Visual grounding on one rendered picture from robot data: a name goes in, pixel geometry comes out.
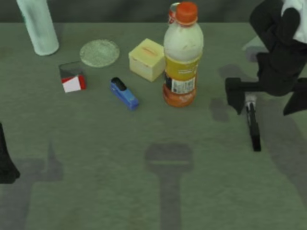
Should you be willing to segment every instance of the dark background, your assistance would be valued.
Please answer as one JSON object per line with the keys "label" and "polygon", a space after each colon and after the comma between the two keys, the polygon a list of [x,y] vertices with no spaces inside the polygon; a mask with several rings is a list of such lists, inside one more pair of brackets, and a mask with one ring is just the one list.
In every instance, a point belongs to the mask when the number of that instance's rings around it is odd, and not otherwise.
{"label": "dark background", "polygon": [[[165,22],[176,0],[48,0],[54,22]],[[247,22],[262,0],[195,0],[200,22]],[[0,22],[22,22],[15,0],[0,0]]]}

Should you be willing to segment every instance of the table surface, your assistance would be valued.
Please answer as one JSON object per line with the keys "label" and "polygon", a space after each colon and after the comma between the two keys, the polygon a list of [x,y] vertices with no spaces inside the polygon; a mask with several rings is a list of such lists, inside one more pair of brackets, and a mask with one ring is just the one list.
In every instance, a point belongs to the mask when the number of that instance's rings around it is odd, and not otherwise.
{"label": "table surface", "polygon": [[[161,44],[164,23],[56,24],[60,50],[49,57],[34,53],[23,24],[0,24],[0,120],[22,174],[0,185],[1,230],[307,228],[306,113],[284,117],[288,96],[259,94],[263,150],[254,153],[224,79],[255,79],[241,50],[255,34],[245,23],[201,26],[197,98],[176,109],[162,77],[129,70],[128,53],[145,38]],[[83,66],[87,90],[66,94],[58,65],[100,38],[118,44],[119,59]],[[110,91],[116,76],[139,98],[137,111]]]}

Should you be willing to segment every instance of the small box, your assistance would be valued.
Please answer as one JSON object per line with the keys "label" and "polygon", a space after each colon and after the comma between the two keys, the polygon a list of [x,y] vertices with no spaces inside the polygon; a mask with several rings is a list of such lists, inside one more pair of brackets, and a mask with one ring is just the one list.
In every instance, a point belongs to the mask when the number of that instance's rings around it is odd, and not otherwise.
{"label": "small box", "polygon": [[132,72],[153,82],[165,70],[163,46],[146,38],[129,53],[129,66]]}
{"label": "small box", "polygon": [[85,77],[79,62],[59,66],[61,82],[65,92],[85,90]]}

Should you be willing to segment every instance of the orange bottle cap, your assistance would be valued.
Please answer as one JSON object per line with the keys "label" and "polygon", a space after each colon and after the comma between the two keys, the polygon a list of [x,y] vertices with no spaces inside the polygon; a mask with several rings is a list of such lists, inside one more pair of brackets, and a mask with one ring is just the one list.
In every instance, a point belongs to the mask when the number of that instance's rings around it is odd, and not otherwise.
{"label": "orange bottle cap", "polygon": [[197,21],[197,5],[191,1],[183,1],[176,8],[175,18],[179,24],[190,25]]}

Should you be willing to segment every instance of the yellow sponge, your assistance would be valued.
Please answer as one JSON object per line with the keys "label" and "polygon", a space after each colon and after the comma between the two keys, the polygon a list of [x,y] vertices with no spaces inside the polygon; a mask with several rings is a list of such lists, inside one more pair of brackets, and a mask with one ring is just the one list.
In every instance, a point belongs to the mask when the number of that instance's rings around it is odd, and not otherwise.
{"label": "yellow sponge", "polygon": [[129,62],[132,72],[153,82],[165,70],[164,48],[146,38],[129,53]]}

